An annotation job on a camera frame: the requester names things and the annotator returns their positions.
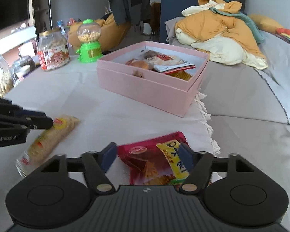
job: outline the snack packet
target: snack packet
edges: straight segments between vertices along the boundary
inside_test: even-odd
[[[79,123],[80,120],[73,116],[61,115],[56,118],[53,126],[43,131],[30,147],[22,153],[21,157],[16,160],[18,172],[23,177],[26,177],[41,166],[59,142]]]
[[[181,132],[118,147],[119,158],[127,164],[131,185],[176,185],[189,175],[177,149],[187,143]]]
[[[178,56],[165,55],[151,50],[144,53],[144,59],[149,67],[164,74],[169,74],[171,71],[195,68],[195,65],[180,59]]]

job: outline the jar label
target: jar label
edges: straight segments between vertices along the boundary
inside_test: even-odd
[[[41,68],[52,70],[67,64],[70,61],[66,44],[38,52]]]

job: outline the gray cushion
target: gray cushion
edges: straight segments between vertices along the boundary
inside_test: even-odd
[[[212,116],[208,124],[220,157],[238,153],[285,189],[289,207],[281,224],[290,231],[290,125],[226,116]]]

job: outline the yellow label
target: yellow label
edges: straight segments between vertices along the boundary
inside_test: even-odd
[[[53,127],[57,130],[66,128],[67,120],[64,118],[56,118],[53,123]]]
[[[93,58],[93,57],[96,57],[96,56],[101,55],[101,54],[102,54],[102,52],[100,49],[94,49],[94,50],[88,51],[89,58]]]
[[[176,150],[179,148],[179,142],[174,139],[166,143],[159,143],[156,146],[163,152],[176,179],[185,179],[189,175],[184,163],[180,160]]]

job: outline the white tablecloth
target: white tablecloth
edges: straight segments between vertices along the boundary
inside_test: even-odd
[[[54,71],[37,69],[6,98],[23,108],[44,111],[52,118],[68,114],[82,121],[51,156],[66,153],[68,157],[79,157],[86,151],[100,151],[110,142],[132,143],[176,131],[184,133],[194,151],[213,152],[196,102],[180,118],[103,90],[98,85],[96,64],[81,64],[75,57]],[[26,144],[0,148],[0,232],[13,224],[5,208],[5,196],[22,179],[15,160],[41,132],[32,130]],[[117,187],[129,184],[128,174],[128,167],[117,158],[107,177]],[[70,176],[83,181],[80,174]]]

